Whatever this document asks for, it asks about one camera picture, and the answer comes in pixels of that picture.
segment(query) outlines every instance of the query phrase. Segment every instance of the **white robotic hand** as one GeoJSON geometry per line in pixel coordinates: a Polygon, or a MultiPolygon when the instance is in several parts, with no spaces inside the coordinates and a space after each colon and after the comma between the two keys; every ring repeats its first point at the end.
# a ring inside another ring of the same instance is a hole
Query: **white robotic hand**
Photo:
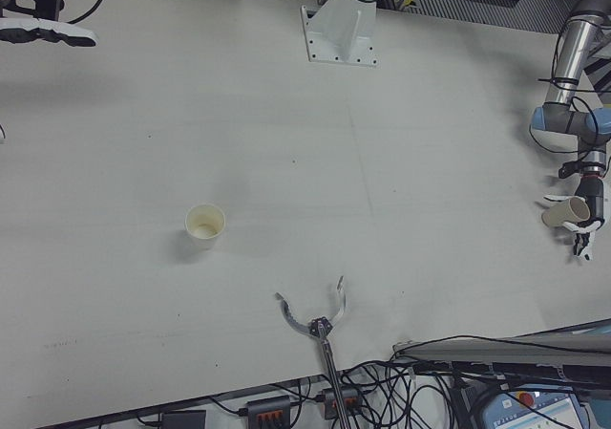
{"type": "Polygon", "coordinates": [[[76,25],[43,18],[0,18],[0,40],[12,44],[43,39],[48,42],[66,42],[72,47],[93,47],[97,44],[95,32],[76,25]]]}
{"type": "Polygon", "coordinates": [[[611,216],[611,188],[601,177],[582,178],[575,195],[545,195],[549,202],[563,202],[573,197],[584,200],[590,209],[590,219],[573,224],[563,222],[562,226],[575,233],[573,254],[585,260],[594,258],[594,239],[599,230],[611,216]]]}

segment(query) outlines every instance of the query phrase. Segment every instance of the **red button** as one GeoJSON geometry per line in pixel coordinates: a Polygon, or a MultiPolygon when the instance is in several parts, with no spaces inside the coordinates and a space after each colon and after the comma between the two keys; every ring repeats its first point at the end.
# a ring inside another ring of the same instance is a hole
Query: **red button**
{"type": "Polygon", "coordinates": [[[519,393],[517,395],[517,399],[527,407],[532,407],[535,405],[535,398],[528,393],[519,393]]]}

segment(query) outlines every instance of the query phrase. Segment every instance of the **robotic arm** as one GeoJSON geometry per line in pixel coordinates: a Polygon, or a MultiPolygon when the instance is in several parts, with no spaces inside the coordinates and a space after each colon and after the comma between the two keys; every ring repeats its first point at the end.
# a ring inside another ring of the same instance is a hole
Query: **robotic arm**
{"type": "MultiPolygon", "coordinates": [[[[611,109],[591,112],[571,110],[579,78],[600,27],[608,22],[611,0],[578,0],[561,33],[566,32],[560,52],[555,52],[550,86],[545,103],[536,108],[531,121],[533,129],[576,136],[577,159],[563,164],[560,179],[579,174],[576,197],[585,200],[590,209],[587,221],[563,226],[576,234],[573,253],[586,260],[592,258],[596,230],[611,216],[609,187],[602,179],[606,170],[606,144],[611,139],[611,109]]],[[[546,196],[549,201],[570,197],[546,196]]]]}

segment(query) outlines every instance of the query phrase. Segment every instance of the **white paper cup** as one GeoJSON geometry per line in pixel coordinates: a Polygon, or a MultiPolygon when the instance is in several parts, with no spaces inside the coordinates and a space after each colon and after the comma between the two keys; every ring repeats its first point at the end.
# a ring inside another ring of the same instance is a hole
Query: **white paper cup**
{"type": "Polygon", "coordinates": [[[576,224],[587,221],[589,218],[590,208],[579,197],[572,197],[559,202],[541,214],[541,220],[547,226],[562,226],[563,222],[576,224]]]}
{"type": "Polygon", "coordinates": [[[187,213],[184,227],[197,247],[209,249],[225,228],[225,215],[218,206],[199,204],[187,213]]]}

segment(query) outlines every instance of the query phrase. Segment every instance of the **table surface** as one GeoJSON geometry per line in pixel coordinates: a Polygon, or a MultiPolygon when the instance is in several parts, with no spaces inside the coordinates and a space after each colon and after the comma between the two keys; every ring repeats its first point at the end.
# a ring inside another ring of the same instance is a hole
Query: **table surface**
{"type": "Polygon", "coordinates": [[[2,45],[1,427],[318,374],[274,293],[306,320],[341,275],[342,368],[609,316],[611,237],[582,264],[539,220],[575,187],[527,132],[554,37],[379,11],[377,69],[315,64],[302,3],[106,0],[94,49],[2,45]]]}

